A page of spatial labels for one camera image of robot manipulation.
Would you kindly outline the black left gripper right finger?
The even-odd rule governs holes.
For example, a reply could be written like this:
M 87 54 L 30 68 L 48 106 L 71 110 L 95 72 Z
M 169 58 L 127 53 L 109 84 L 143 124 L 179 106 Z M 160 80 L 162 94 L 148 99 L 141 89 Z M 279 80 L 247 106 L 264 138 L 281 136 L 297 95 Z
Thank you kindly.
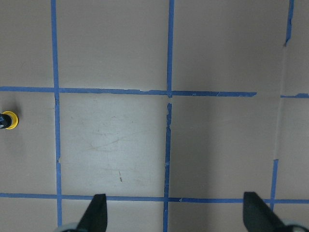
M 243 223 L 248 232 L 277 232 L 285 227 L 255 192 L 243 194 Z

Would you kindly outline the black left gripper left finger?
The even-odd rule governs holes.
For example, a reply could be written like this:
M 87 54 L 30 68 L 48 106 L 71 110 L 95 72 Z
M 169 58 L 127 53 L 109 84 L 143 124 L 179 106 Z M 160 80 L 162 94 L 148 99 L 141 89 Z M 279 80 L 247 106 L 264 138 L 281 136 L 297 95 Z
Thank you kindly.
M 78 232 L 105 232 L 107 230 L 107 199 L 105 194 L 94 195 L 79 221 Z

